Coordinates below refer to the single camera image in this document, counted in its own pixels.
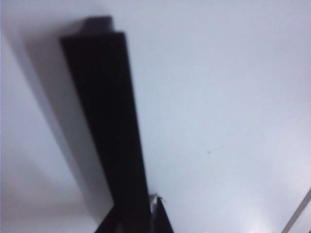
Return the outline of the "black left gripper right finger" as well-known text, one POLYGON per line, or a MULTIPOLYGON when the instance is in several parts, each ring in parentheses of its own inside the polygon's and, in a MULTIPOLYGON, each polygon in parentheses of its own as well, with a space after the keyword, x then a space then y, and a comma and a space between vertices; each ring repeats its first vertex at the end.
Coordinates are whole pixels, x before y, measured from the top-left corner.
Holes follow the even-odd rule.
POLYGON ((151 202, 151 214, 152 233, 174 233, 160 196, 153 198, 151 202))

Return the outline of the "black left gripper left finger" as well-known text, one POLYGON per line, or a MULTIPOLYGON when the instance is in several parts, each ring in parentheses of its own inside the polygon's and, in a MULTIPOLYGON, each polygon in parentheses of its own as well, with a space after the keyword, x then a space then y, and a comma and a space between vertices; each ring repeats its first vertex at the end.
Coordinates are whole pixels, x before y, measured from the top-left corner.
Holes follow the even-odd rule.
POLYGON ((112 207, 95 230, 95 233, 124 233, 123 213, 118 204, 112 207))

